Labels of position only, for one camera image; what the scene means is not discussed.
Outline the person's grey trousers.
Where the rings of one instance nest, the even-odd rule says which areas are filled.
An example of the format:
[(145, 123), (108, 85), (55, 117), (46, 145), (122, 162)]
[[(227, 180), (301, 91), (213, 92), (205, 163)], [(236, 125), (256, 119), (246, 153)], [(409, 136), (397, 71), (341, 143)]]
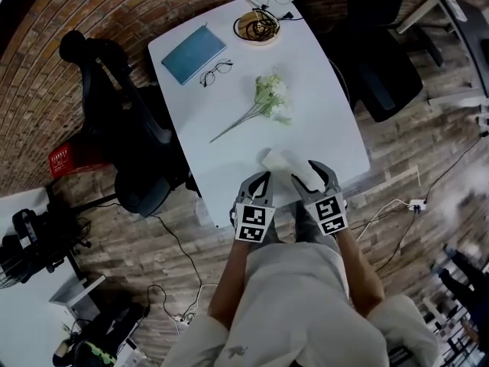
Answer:
[[(296, 201), (293, 205), (290, 204), (291, 213), (295, 219), (295, 243), (313, 243), (324, 245), (331, 248), (334, 252), (340, 253), (338, 243), (334, 236), (323, 235), (314, 219), (306, 211), (302, 201)], [(271, 222), (267, 230), (264, 240), (257, 248), (264, 247), (269, 244), (282, 243), (278, 238), (275, 229), (274, 221)]]

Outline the person's light shirt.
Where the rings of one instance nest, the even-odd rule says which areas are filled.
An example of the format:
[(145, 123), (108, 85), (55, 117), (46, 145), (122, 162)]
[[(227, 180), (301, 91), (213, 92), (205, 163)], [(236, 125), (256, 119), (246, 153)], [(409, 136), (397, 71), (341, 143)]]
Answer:
[(367, 316), (351, 306), (338, 251), (274, 243), (248, 256), (247, 283), (229, 328), (194, 318), (162, 367), (434, 367), (436, 336), (406, 296)]

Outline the black office chair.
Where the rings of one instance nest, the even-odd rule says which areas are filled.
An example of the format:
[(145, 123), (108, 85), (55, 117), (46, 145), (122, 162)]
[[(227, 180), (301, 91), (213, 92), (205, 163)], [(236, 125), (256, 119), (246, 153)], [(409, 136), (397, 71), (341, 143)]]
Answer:
[(67, 141), (73, 166), (112, 164), (117, 200), (143, 217), (181, 185), (197, 192), (160, 87), (134, 85), (121, 46), (70, 31), (59, 52), (79, 67), (83, 84), (83, 126)]
[(423, 83), (410, 51), (425, 50), (437, 66), (440, 50), (419, 26), (401, 44), (391, 34), (403, 0), (347, 0), (347, 16), (325, 36), (324, 47), (344, 83), (348, 101), (362, 101), (376, 122), (397, 114), (415, 99)]

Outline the person's left forearm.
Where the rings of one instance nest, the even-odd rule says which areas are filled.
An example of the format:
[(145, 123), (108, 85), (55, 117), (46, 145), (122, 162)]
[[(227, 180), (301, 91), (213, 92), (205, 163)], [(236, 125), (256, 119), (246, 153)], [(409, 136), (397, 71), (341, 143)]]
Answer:
[(207, 314), (231, 329), (245, 289), (245, 272), (251, 243), (235, 240)]

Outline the white cloth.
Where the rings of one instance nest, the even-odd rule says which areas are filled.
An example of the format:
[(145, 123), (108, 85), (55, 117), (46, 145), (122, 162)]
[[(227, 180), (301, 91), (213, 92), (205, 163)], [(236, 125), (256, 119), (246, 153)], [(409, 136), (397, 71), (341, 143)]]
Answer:
[(274, 179), (285, 189), (294, 192), (291, 175), (296, 175), (310, 190), (321, 190), (323, 182), (309, 163), (293, 151), (268, 148), (260, 158), (261, 165), (270, 171)]

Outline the person's right forearm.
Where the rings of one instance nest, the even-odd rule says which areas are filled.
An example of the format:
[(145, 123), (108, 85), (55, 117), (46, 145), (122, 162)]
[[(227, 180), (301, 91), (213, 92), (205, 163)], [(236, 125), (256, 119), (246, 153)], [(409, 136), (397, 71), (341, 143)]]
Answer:
[(385, 299), (384, 286), (374, 268), (361, 252), (350, 229), (336, 234), (338, 247), (345, 266), (351, 301), (363, 317)]

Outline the black floor fan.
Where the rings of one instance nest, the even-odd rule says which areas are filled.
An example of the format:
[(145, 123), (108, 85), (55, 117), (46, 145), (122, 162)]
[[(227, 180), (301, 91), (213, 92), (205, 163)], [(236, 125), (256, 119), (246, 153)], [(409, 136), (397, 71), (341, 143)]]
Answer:
[(25, 284), (44, 269), (52, 273), (76, 245), (91, 246), (83, 241), (90, 229), (89, 221), (57, 222), (49, 213), (43, 213), (37, 215), (34, 229), (37, 243), (26, 249), (21, 247), (16, 231), (0, 240), (0, 289)]

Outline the thin-framed eyeglasses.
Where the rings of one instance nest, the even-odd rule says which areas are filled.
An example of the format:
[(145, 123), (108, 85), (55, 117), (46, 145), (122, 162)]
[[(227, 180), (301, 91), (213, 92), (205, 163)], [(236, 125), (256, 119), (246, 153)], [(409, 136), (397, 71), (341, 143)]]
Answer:
[(229, 59), (219, 60), (211, 70), (202, 72), (199, 77), (199, 83), (204, 87), (211, 86), (215, 82), (215, 75), (217, 73), (229, 73), (234, 63)]

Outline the gold lamp with white globe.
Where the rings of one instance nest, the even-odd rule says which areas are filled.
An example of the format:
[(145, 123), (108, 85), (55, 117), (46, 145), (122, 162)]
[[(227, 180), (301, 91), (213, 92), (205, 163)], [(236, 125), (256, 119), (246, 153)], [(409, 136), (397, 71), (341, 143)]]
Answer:
[(283, 21), (300, 20), (291, 11), (294, 0), (245, 0), (251, 10), (233, 24), (235, 35), (241, 40), (261, 46), (275, 41)]

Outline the blue notebook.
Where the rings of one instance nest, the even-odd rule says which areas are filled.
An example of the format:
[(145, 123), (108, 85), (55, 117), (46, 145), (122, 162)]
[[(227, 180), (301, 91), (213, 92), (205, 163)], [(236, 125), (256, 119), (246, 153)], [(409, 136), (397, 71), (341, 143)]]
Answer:
[(202, 25), (172, 49), (161, 63), (183, 86), (226, 48), (220, 38)]

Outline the black device with label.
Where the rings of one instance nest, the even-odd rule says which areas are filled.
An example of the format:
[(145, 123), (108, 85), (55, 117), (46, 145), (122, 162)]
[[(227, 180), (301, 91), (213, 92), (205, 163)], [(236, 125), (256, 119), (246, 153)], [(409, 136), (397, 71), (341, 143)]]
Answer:
[(36, 213), (30, 209), (23, 209), (12, 217), (13, 226), (23, 249), (37, 243), (38, 237), (34, 229), (34, 221), (36, 218)]

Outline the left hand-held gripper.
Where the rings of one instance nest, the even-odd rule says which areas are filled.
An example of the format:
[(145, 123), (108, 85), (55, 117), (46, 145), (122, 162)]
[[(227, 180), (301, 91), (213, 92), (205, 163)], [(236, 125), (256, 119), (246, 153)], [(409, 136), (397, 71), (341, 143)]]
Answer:
[(273, 176), (270, 171), (256, 173), (241, 184), (230, 211), (235, 240), (264, 241), (276, 211), (273, 196)]

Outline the white artificial flower bouquet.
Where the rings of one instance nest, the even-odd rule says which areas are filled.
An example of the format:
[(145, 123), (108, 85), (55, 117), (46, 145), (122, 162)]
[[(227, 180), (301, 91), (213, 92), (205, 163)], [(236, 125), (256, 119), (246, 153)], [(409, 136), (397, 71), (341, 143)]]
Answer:
[(281, 76), (275, 71), (270, 75), (257, 76), (255, 79), (253, 106), (224, 131), (216, 135), (209, 143), (213, 143), (232, 129), (258, 117), (289, 125), (292, 121), (291, 113), (288, 87)]

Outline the red plastic crate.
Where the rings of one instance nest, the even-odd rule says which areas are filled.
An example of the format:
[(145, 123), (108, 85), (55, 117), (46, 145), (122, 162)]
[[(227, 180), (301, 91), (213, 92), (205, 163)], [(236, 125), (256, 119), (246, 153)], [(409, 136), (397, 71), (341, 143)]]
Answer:
[(68, 141), (49, 155), (53, 178), (93, 171), (107, 164), (102, 149), (91, 142)]

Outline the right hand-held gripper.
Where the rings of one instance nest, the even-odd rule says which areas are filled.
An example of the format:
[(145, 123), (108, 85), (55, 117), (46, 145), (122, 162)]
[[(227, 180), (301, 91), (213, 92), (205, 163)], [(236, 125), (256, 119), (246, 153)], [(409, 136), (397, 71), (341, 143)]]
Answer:
[(333, 169), (325, 164), (308, 160), (311, 168), (319, 175), (325, 190), (310, 190), (295, 174), (291, 181), (308, 214), (313, 218), (323, 235), (333, 235), (348, 227), (346, 201)]

